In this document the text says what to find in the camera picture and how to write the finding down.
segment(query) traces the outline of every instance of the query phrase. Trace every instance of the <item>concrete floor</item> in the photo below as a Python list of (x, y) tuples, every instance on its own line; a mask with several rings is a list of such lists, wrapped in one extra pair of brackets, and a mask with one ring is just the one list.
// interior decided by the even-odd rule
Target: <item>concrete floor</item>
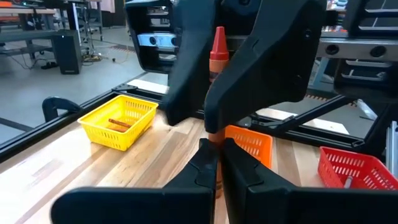
[[(42, 70), (40, 66), (45, 63), (43, 61), (38, 61), (32, 70), (27, 70), (9, 57), (0, 57), (0, 105), (2, 106), (0, 118), (34, 128), (44, 122), (41, 104), (46, 97), (59, 96), (81, 104), (143, 72), (136, 54), (111, 48), (116, 44), (132, 46), (132, 41), (129, 40), (124, 27), (105, 28), (104, 42), (97, 41), (98, 34), (93, 34), (93, 38), (96, 39), (94, 41), (96, 52), (104, 55), (104, 59), (91, 66), (84, 66), (79, 75), (61, 75), (59, 68)], [(34, 40), (34, 43), (49, 44), (47, 40)], [(22, 46), (25, 46), (24, 42), (11, 42), (5, 47), (11, 49)], [(24, 64), (21, 55), (14, 58)], [(24, 58), (30, 66), (29, 56), (24, 55)], [(53, 60), (53, 54), (45, 53), (38, 58)], [(122, 63), (113, 63), (112, 58)], [(167, 84), (167, 76), (164, 74), (147, 73), (139, 79)], [(281, 103), (272, 108), (299, 114), (322, 103), (322, 101), (306, 98), (300, 103)], [(358, 108), (345, 106), (321, 118), (343, 123), (350, 134), (363, 137), (373, 122), (361, 119), (362, 115), (363, 113)], [(5, 133), (0, 135), (0, 143), (2, 143), (21, 134), (22, 131), (0, 125), (0, 133)]]

